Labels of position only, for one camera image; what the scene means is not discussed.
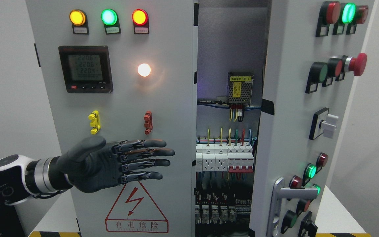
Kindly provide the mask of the dark grey robot left hand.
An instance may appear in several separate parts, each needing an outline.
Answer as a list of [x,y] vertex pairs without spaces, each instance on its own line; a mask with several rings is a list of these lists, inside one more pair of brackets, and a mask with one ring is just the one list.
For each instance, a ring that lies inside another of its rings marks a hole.
[[85,193],[124,185],[131,181],[162,179],[162,174],[147,168],[170,165],[163,156],[175,151],[159,139],[107,143],[102,136],[85,138],[62,154],[57,169],[69,182]]

